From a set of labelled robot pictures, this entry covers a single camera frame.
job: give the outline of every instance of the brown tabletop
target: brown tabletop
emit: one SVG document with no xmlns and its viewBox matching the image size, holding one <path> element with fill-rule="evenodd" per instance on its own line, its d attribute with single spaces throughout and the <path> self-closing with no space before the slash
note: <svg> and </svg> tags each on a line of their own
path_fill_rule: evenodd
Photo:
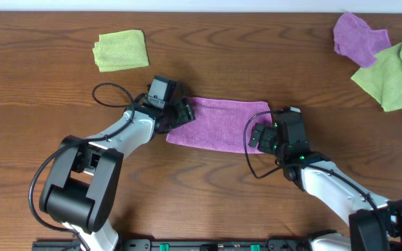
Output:
<svg viewBox="0 0 402 251">
<path fill-rule="evenodd" d="M 91 99 L 96 84 L 114 82 L 136 96 L 154 75 L 182 81 L 190 96 L 298 107 L 313 150 L 369 190 L 402 199 L 402 110 L 383 112 L 350 79 L 358 66 L 333 51 L 339 15 L 0 13 L 0 250 L 72 238 L 30 214 L 35 171 L 65 136 L 87 137 L 120 118 L 122 109 Z M 393 45 L 402 42 L 402 15 L 359 16 L 388 29 Z M 150 66 L 100 73 L 91 51 L 98 35 L 128 29 L 144 31 Z M 110 94 L 100 98 L 122 102 Z M 274 167 L 269 155 L 253 162 L 260 173 Z M 154 238 L 349 233 L 281 172 L 256 180 L 242 154 L 172 145 L 164 136 L 124 161 L 110 221 L 124 236 Z"/>
</svg>

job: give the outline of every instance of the light green towel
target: light green towel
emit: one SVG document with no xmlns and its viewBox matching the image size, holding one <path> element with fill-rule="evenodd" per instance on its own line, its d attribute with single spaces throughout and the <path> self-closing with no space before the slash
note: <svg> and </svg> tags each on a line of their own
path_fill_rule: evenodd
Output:
<svg viewBox="0 0 402 251">
<path fill-rule="evenodd" d="M 138 30 L 99 35 L 92 51 L 101 72 L 149 65 L 144 34 Z"/>
<path fill-rule="evenodd" d="M 402 108 L 402 43 L 375 54 L 370 68 L 360 68 L 353 76 L 360 87 L 381 104 L 385 112 Z"/>
</svg>

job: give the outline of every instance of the cloth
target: cloth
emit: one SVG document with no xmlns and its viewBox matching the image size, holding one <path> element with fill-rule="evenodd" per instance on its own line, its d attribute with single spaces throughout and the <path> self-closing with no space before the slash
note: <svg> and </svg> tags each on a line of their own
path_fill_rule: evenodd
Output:
<svg viewBox="0 0 402 251">
<path fill-rule="evenodd" d="M 378 62 L 360 68 L 353 76 L 360 87 L 378 101 L 385 112 L 402 108 L 402 43 L 377 53 Z"/>
<path fill-rule="evenodd" d="M 391 47 L 387 30 L 374 31 L 364 20 L 349 12 L 338 19 L 333 33 L 334 51 L 365 68 L 376 63 L 376 53 Z"/>
<path fill-rule="evenodd" d="M 167 142 L 199 149 L 244 153 L 243 131 L 248 120 L 259 112 L 269 111 L 267 102 L 239 102 L 207 98 L 188 98 L 195 120 L 173 129 Z M 255 123 L 272 124 L 271 114 L 263 114 L 249 124 L 249 143 Z M 261 153 L 248 147 L 248 153 Z"/>
<path fill-rule="evenodd" d="M 92 51 L 101 72 L 149 65 L 144 34 L 138 30 L 99 35 Z"/>
</svg>

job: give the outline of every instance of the folded green cloth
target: folded green cloth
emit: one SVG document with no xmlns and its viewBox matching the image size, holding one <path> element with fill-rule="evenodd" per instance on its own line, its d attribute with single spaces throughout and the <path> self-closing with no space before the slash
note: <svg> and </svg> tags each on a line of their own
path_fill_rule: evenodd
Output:
<svg viewBox="0 0 402 251">
<path fill-rule="evenodd" d="M 402 108 L 402 43 L 375 54 L 378 61 L 353 76 L 360 87 L 381 104 L 385 112 Z"/>
<path fill-rule="evenodd" d="M 148 66 L 144 34 L 138 30 L 99 35 L 92 49 L 101 72 Z"/>
</svg>

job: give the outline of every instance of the folded purple cloth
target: folded purple cloth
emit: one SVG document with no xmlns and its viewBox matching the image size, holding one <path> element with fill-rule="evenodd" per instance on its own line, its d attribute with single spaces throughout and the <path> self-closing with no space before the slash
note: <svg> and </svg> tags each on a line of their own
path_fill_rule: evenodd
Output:
<svg viewBox="0 0 402 251">
<path fill-rule="evenodd" d="M 244 153 L 243 131 L 248 120 L 259 112 L 269 111 L 267 102 L 239 102 L 207 98 L 188 98 L 195 120 L 173 129 L 167 142 L 199 149 Z M 255 123 L 272 124 L 271 114 L 255 118 L 246 131 L 249 143 Z M 248 147 L 248 153 L 261 153 Z"/>
<path fill-rule="evenodd" d="M 376 63 L 376 53 L 392 46 L 386 29 L 373 31 L 364 20 L 349 12 L 338 19 L 333 33 L 334 51 L 364 68 Z"/>
</svg>

